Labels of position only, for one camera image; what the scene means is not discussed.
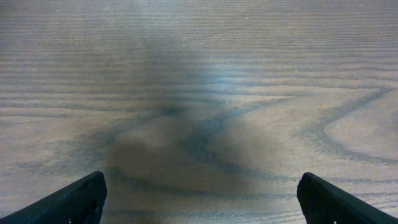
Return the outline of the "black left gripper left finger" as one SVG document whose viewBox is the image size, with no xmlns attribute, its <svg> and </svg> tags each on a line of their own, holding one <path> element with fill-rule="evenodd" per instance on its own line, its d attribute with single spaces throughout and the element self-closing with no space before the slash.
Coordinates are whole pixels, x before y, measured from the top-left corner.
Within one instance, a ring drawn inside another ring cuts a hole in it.
<svg viewBox="0 0 398 224">
<path fill-rule="evenodd" d="M 106 197 L 104 174 L 96 171 L 1 218 L 1 224 L 99 224 Z"/>
</svg>

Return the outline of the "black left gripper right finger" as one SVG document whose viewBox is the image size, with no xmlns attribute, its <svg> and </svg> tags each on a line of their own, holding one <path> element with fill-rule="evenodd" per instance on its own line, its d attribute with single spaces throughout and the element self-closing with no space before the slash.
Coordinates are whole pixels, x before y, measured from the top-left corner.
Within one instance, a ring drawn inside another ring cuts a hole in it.
<svg viewBox="0 0 398 224">
<path fill-rule="evenodd" d="M 307 224 L 397 224 L 396 217 L 310 172 L 298 183 L 297 199 Z"/>
</svg>

